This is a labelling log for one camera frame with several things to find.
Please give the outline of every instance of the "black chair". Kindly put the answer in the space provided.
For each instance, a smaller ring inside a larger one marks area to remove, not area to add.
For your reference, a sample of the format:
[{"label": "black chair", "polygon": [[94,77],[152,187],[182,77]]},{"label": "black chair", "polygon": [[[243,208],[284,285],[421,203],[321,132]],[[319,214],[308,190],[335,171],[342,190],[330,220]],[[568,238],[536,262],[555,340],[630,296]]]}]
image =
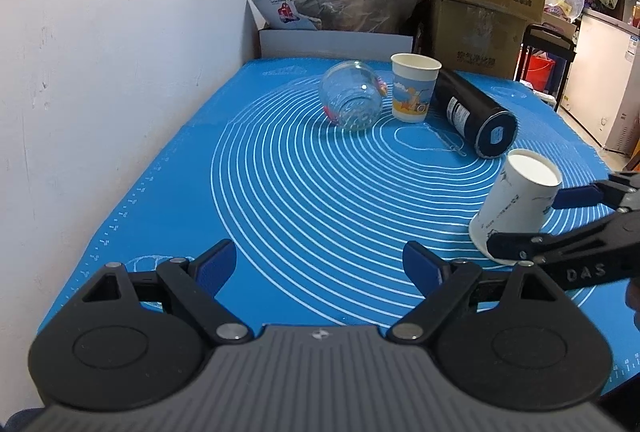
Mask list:
[{"label": "black chair", "polygon": [[562,58],[566,62],[558,86],[558,92],[556,93],[556,107],[554,110],[557,112],[562,94],[564,94],[564,88],[566,87],[566,80],[569,76],[569,67],[574,62],[575,44],[572,40],[553,29],[537,24],[527,26],[527,29],[524,31],[524,36],[522,37],[522,52],[518,59],[516,80],[526,79],[525,76],[527,76],[527,71],[529,70],[531,56],[536,50],[543,50],[558,58]]}]

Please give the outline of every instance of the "paper cup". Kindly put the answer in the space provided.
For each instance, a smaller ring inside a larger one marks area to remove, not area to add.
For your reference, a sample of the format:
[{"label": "paper cup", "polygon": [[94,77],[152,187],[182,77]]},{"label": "paper cup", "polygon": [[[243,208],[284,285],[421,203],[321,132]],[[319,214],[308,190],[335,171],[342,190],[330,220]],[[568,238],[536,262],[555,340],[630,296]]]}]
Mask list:
[{"label": "paper cup", "polygon": [[482,208],[469,223],[471,241],[486,258],[514,265],[516,261],[489,255],[486,249],[489,235],[539,232],[561,183],[560,170],[546,157],[522,148],[512,150]]},{"label": "paper cup", "polygon": [[394,72],[393,115],[407,123],[424,121],[442,64],[428,56],[408,52],[394,54],[391,62]]}]

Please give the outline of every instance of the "cup bottom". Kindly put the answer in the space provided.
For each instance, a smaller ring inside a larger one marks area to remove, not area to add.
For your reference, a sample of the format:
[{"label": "cup bottom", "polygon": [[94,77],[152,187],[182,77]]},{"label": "cup bottom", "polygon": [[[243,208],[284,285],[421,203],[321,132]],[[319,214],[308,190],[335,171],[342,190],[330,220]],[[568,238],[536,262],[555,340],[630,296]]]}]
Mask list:
[{"label": "cup bottom", "polygon": [[489,252],[486,249],[486,241],[482,238],[482,236],[480,235],[480,232],[478,231],[478,228],[476,228],[476,225],[474,224],[476,217],[478,217],[477,213],[471,219],[471,222],[469,222],[469,227],[468,227],[469,237],[471,238],[471,242],[474,243],[474,246],[478,248],[478,251],[482,253],[486,258],[493,260],[498,264],[502,264],[503,266],[515,266],[518,262],[517,260],[502,260],[500,258],[494,258],[491,255],[489,255]]},{"label": "cup bottom", "polygon": [[395,108],[391,109],[391,114],[393,114],[396,119],[404,121],[405,123],[422,123],[427,118],[426,112],[424,114],[413,115],[400,112]]}]

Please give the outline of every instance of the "silver screw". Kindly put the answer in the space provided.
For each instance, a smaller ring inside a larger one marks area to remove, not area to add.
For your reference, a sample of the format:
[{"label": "silver screw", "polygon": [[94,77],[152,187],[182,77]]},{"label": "silver screw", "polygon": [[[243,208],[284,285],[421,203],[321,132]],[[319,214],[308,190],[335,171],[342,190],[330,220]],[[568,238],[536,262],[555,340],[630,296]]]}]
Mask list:
[{"label": "silver screw", "polygon": [[223,340],[241,340],[248,332],[242,323],[223,323],[216,329],[216,334]]},{"label": "silver screw", "polygon": [[401,340],[417,340],[424,334],[424,331],[417,323],[398,323],[398,325],[391,328],[391,332]]}]

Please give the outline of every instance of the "human hand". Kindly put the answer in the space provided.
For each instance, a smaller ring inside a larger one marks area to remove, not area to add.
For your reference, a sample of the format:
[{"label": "human hand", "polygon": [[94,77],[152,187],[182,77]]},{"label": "human hand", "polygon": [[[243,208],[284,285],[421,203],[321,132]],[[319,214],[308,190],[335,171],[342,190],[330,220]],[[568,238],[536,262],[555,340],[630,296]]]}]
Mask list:
[{"label": "human hand", "polygon": [[626,286],[625,303],[636,312],[634,323],[640,331],[640,277],[632,278]]}]

